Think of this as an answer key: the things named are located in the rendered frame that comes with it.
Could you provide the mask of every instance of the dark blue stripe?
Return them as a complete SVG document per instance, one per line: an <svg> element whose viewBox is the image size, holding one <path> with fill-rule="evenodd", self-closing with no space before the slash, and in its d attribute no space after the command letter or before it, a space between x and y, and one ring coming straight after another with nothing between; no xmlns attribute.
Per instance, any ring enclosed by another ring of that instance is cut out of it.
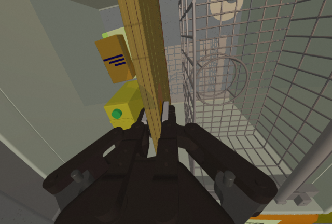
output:
<svg viewBox="0 0 332 224"><path fill-rule="evenodd" d="M115 64L116 66L119 66L119 65L123 65L125 64L126 62L121 62L121 63L118 63L118 64Z"/></svg>
<svg viewBox="0 0 332 224"><path fill-rule="evenodd" d="M109 62L110 64L111 63L115 63L115 62L119 62L119 61L124 61L125 59L124 58L122 58L122 59L119 59L119 60L115 60L115 61L112 61L112 62Z"/></svg>
<svg viewBox="0 0 332 224"><path fill-rule="evenodd" d="M104 60L104 62L107 62L109 60L112 60L112 59L115 59L115 58L118 58L118 57L122 57L122 56L123 56L123 54L120 54L120 55L117 55L115 57L107 58L107 59Z"/></svg>

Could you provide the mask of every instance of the wooden beam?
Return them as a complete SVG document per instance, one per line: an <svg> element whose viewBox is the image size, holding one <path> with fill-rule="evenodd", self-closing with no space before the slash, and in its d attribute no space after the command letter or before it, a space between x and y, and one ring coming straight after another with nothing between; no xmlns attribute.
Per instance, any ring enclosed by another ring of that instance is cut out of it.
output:
<svg viewBox="0 0 332 224"><path fill-rule="evenodd" d="M171 105L159 0L118 0L155 151L163 101Z"/></svg>

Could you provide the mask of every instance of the metal wire mesh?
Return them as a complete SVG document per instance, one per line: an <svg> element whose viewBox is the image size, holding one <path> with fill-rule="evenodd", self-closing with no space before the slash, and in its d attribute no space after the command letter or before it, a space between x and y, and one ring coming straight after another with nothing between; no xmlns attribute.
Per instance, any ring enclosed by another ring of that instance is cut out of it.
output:
<svg viewBox="0 0 332 224"><path fill-rule="evenodd" d="M296 4L313 1L316 15L298 17L305 15ZM332 37L317 34L317 26L331 25L324 14L331 1L179 0L186 123L209 131L278 187L332 119Z"/></svg>

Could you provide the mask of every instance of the green bottle cap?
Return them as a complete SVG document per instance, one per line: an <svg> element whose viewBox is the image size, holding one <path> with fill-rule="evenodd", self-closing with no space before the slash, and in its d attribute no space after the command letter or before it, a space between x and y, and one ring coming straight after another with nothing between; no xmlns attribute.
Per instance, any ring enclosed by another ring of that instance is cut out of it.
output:
<svg viewBox="0 0 332 224"><path fill-rule="evenodd" d="M112 112L112 116L115 119L119 119L121 118L122 112L120 109L114 109L114 111Z"/></svg>

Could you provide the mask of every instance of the beige oval object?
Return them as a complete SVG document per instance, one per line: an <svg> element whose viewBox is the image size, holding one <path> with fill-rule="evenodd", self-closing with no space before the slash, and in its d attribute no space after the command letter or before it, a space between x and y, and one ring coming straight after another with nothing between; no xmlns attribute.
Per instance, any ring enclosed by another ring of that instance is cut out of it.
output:
<svg viewBox="0 0 332 224"><path fill-rule="evenodd" d="M229 3L227 1L223 1L223 10L222 10L222 12L234 11L235 10L235 4L236 4L235 1L234 1L234 3ZM241 9L242 5L243 5L243 0L238 0L237 10ZM211 14L220 13L221 6L222 6L221 2L210 4ZM235 13L223 14L222 21L227 21L227 20L233 18L234 14ZM215 15L213 17L220 21L220 15Z"/></svg>

